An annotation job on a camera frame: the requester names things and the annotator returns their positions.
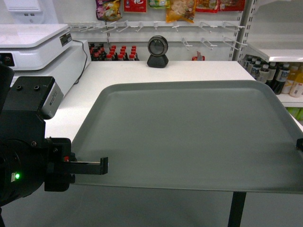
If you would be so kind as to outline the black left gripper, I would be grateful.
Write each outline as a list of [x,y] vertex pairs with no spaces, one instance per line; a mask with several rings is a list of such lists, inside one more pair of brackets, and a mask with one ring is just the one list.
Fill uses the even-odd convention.
[[75,174],[105,175],[108,173],[108,157],[99,162],[78,162],[71,151],[69,138],[48,138],[50,149],[46,169],[46,192],[64,192],[75,183]]

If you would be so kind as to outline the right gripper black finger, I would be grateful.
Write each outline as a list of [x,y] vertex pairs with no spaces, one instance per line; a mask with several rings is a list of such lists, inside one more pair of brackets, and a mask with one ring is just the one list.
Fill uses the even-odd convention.
[[303,151],[303,138],[300,138],[296,141],[296,149]]

